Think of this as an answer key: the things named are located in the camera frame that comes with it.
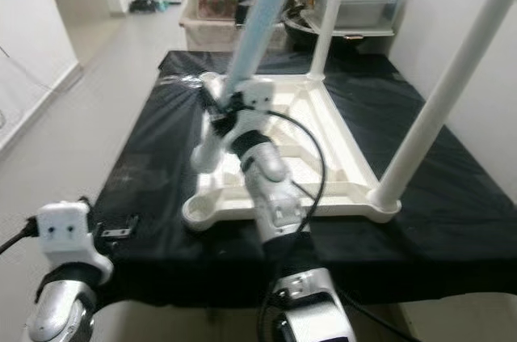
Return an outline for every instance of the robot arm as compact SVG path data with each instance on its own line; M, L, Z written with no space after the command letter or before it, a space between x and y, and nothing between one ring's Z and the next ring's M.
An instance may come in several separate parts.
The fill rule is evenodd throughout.
M52 271L36 295L22 342L88 342L93 332L95 289L113 264L99 254L88 230L85 201L46 205L36 216L40 244Z
M231 150L241 159L266 257L280 263L273 273L280 278L272 299L283 311L273 327L275 340L356 342L330 274L316 256L309 227L297 232L305 211L275 144L252 130L236 138Z

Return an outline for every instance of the gray floor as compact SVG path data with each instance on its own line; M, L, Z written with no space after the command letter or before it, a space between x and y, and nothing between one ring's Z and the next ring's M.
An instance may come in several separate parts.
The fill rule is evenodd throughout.
M0 162L2 237L50 201L95 200L130 133L170 49L186 49L178 26L180 7L156 15L132 15L85 68L84 77L60 95ZM35 240L0 258L0 298L9 311L0 318L0 340L19 338L33 295L46 271ZM377 308L388 316L385 307ZM359 342L395 339L352 315ZM254 310L156 309L118 303L96 316L96 342L148 340L254 340Z
M110 17L81 24L65 22L66 31L79 63L87 65L120 29L123 22L124 19L121 17Z

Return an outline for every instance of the black fabric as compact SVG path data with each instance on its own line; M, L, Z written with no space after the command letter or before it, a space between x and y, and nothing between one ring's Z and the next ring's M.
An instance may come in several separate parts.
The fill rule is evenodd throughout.
M299 74L308 54L267 55L260 74ZM103 305L256 306L267 268L253 222L220 222L201 234L181 221L195 191L189 165L200 139L202 99L195 77L224 72L227 53L171 52L162 82L141 113L94 208L104 227L140 216L135 234L111 245L115 273ZM422 99L382 56L330 53L326 88L377 176L382 175ZM360 217L316 219L319 259L364 303L497 291L517 293L517 213L468 151L444 129L388 224Z
M277 265L281 265L280 277L322 267L310 233L292 233L270 239L264 243L263 250L272 272L275 271Z
M251 130L237 137L232 143L231 149L239 158L242 158L249 148L252 148L263 142L270 142L268 136L264 136L258 130Z

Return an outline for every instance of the clear plastic box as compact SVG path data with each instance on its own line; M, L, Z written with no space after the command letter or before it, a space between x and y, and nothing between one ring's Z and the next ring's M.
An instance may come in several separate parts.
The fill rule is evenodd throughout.
M318 30L323 21L327 0L309 0L304 19ZM393 34L393 21L404 0L342 0L335 31L362 31Z
M185 29L189 51L232 52L237 46L242 28L230 21L197 19L194 7L185 6L179 25ZM285 52L288 50L288 35L284 25L277 23L267 49Z

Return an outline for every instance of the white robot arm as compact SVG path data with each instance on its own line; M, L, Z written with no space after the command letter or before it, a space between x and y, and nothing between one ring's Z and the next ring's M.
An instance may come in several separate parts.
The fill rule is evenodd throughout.
M99 254L88 230L87 201L60 202L38 211L41 247L51 272L37 294L22 342L88 342L93 331L95 289L107 282L113 264Z
M269 109L272 95L272 85L267 80L247 80L237 86L228 110L221 111L205 92L214 136L221 141L221 147L241 161L264 253L270 264L276 265L271 273L274 285L266 297L268 305L283 311L275 320L275 338L288 342L356 342L330 274L317 258L299 186L293 182L275 143L262 133L267 118L277 114ZM322 157L320 194L325 177ZM316 205L317 201L309 214L313 214Z

